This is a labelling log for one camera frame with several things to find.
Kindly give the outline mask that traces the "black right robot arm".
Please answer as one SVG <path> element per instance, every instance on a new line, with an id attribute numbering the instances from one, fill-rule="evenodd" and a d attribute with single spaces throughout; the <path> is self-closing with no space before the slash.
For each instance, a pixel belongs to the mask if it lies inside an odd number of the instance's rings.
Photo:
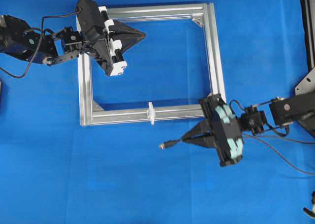
<path id="1" fill-rule="evenodd" d="M 199 100 L 204 120 L 181 137 L 181 141 L 204 148 L 216 150 L 221 166 L 237 164 L 243 158 L 244 140 L 242 133 L 249 131 L 252 135 L 264 133 L 264 127 L 276 131 L 284 128 L 285 137 L 289 133 L 289 124 L 307 121 L 308 129 L 315 127 L 315 95 L 300 94 L 290 98 L 275 98 L 267 102 L 275 127 L 267 122 L 263 111 L 258 106 L 243 108 L 241 116 L 236 116 L 231 104 L 227 104 L 220 94 Z"/>

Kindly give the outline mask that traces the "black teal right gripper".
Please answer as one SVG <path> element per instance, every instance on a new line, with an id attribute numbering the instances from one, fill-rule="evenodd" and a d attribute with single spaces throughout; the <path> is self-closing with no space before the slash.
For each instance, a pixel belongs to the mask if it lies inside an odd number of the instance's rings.
<path id="1" fill-rule="evenodd" d="M 240 162 L 243 158 L 244 140 L 234 111 L 222 99 L 221 94 L 202 98 L 199 104 L 205 119 L 186 132 L 181 141 L 207 149 L 215 148 L 221 167 Z"/>

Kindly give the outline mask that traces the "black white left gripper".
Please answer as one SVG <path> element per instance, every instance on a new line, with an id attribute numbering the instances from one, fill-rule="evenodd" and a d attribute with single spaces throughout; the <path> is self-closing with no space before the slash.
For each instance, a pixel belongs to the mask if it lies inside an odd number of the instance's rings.
<path id="1" fill-rule="evenodd" d="M 78 0 L 76 11 L 84 39 L 84 52 L 100 65 L 107 76 L 122 75 L 127 67 L 123 53 L 145 39 L 146 34 L 109 19 L 106 11 L 101 13 L 93 0 Z M 110 36 L 112 33 L 116 34 L 115 40 Z"/>

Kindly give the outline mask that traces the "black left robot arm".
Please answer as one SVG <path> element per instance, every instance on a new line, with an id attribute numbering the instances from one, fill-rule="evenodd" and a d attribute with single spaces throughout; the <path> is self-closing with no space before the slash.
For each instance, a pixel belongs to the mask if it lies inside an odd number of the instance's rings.
<path id="1" fill-rule="evenodd" d="M 81 29 L 65 27 L 59 32 L 32 28 L 22 19 L 9 15 L 0 17 L 0 51 L 28 64 L 61 64 L 80 55 L 94 59 L 107 76 L 123 74 L 127 67 L 123 53 L 146 35 L 117 20 L 107 10 L 99 10 L 93 0 L 78 0 L 75 11 Z"/>

